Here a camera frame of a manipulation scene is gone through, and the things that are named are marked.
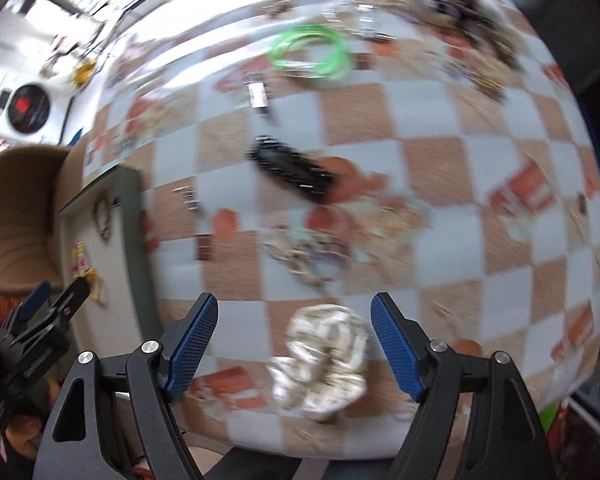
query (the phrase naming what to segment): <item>small trinket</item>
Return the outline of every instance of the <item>small trinket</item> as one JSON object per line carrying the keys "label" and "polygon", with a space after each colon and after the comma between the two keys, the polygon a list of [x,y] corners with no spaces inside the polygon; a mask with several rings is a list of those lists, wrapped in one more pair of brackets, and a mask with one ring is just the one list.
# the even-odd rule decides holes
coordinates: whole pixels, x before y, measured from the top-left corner
{"label": "small trinket", "polygon": [[[100,216],[103,210],[104,221],[100,224]],[[98,236],[104,243],[108,244],[111,234],[111,208],[106,192],[103,191],[96,199],[96,202],[93,203],[91,217],[93,218],[93,223],[96,225]]]}
{"label": "small trinket", "polygon": [[363,40],[378,41],[380,43],[395,41],[395,38],[390,34],[378,32],[376,7],[370,4],[357,4],[355,9],[358,14],[358,26],[347,27],[344,21],[338,16],[338,13],[355,3],[356,2],[354,0],[338,0],[325,7],[322,15],[329,23],[331,23],[331,25],[338,28],[343,28],[349,34],[358,36]]}
{"label": "small trinket", "polygon": [[348,261],[345,245],[329,234],[313,233],[297,240],[284,229],[273,229],[262,247],[296,278],[318,288],[336,279]]}
{"label": "small trinket", "polygon": [[98,269],[91,267],[87,258],[84,241],[78,238],[71,251],[71,273],[74,278],[85,278],[89,282],[91,293],[89,297],[99,304],[104,304],[102,299],[102,279]]}
{"label": "small trinket", "polygon": [[273,0],[269,5],[263,7],[269,16],[277,16],[293,6],[291,0]]}
{"label": "small trinket", "polygon": [[578,210],[580,214],[587,215],[587,197],[582,193],[578,195]]}
{"label": "small trinket", "polygon": [[483,74],[475,73],[472,76],[472,81],[476,88],[492,99],[500,99],[504,92],[504,86],[495,79],[488,78]]}
{"label": "small trinket", "polygon": [[264,85],[264,78],[260,72],[249,72],[245,75],[247,91],[249,92],[249,101],[251,108],[267,113],[269,108],[269,98],[267,97],[267,88]]}

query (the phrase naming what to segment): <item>checkered tablecloth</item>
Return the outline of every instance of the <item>checkered tablecloth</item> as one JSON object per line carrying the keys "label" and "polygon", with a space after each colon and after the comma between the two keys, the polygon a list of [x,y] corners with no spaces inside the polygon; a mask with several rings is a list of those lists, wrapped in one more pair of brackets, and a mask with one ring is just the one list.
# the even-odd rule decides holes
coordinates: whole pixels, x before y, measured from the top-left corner
{"label": "checkered tablecloth", "polygon": [[[181,317],[200,292],[219,300],[197,379],[174,408],[183,427],[296,456],[393,456],[409,399],[376,339],[368,394],[333,424],[280,412],[266,370],[286,354],[298,308],[337,303],[369,320],[381,290],[432,338],[474,341],[486,356],[507,351],[538,408],[565,396],[590,374],[600,345],[600,176],[578,105],[523,15],[510,0],[489,0],[522,67],[496,102],[436,64],[446,43],[435,30],[392,14],[382,31],[397,41],[349,38],[353,70],[341,80],[285,78],[266,61],[272,38],[319,22],[328,0],[294,0],[276,18],[263,15],[264,1],[171,0],[146,16],[110,54],[89,133],[85,184],[120,162],[142,173],[164,319]],[[249,105],[249,70],[265,75],[268,116]],[[352,235],[343,273],[322,292],[303,284],[266,254],[263,233],[307,227],[338,206],[316,210],[261,174],[245,158],[259,134],[416,196],[427,204],[426,229],[380,263]],[[555,201],[515,235],[490,196],[529,160]],[[172,191],[180,186],[196,189],[203,214],[187,210]],[[466,418],[460,410],[456,427]]]}

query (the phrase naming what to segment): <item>jewelry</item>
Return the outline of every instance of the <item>jewelry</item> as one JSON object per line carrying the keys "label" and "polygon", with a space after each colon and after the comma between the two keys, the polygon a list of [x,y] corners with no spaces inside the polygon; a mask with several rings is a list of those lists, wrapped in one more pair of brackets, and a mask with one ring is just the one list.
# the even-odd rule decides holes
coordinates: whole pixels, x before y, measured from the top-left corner
{"label": "jewelry", "polygon": [[[331,53],[322,61],[310,63],[285,59],[284,55],[293,44],[320,39],[331,43]],[[349,64],[349,50],[344,39],[331,27],[324,25],[298,25],[283,32],[269,50],[269,61],[273,68],[291,77],[320,79],[339,74]]]}
{"label": "jewelry", "polygon": [[84,278],[89,282],[89,297],[99,304],[104,304],[102,299],[102,279],[98,269],[90,267],[87,259],[84,241],[78,238],[74,242],[74,248],[71,252],[71,272],[74,278]]}
{"label": "jewelry", "polygon": [[339,272],[347,261],[345,247],[326,233],[314,233],[311,239],[296,241],[285,229],[273,229],[263,240],[262,247],[270,256],[283,262],[292,275],[318,287],[334,279],[326,268]]}
{"label": "jewelry", "polygon": [[[340,19],[338,13],[340,9],[347,6],[356,5],[355,9],[358,13],[358,28],[347,27],[344,20]],[[342,28],[349,34],[359,36],[363,40],[380,41],[386,43],[389,41],[395,41],[395,38],[389,34],[378,32],[378,22],[376,20],[375,9],[378,6],[371,4],[360,4],[355,0],[337,0],[332,4],[327,5],[322,15],[334,27]]]}
{"label": "jewelry", "polygon": [[480,54],[472,54],[474,62],[471,65],[466,60],[455,59],[449,54],[448,65],[452,70],[464,74],[474,84],[476,89],[494,100],[499,100],[504,94],[502,70],[500,65]]}
{"label": "jewelry", "polygon": [[[104,204],[104,224],[100,224],[100,205]],[[93,223],[96,225],[96,231],[101,240],[108,244],[109,237],[111,235],[111,208],[109,206],[109,200],[107,199],[107,193],[102,192],[96,202],[93,203],[93,211],[91,212]]]}
{"label": "jewelry", "polygon": [[269,16],[277,16],[278,14],[282,14],[286,10],[289,10],[293,7],[293,2],[291,0],[271,0],[267,5],[262,7]]}

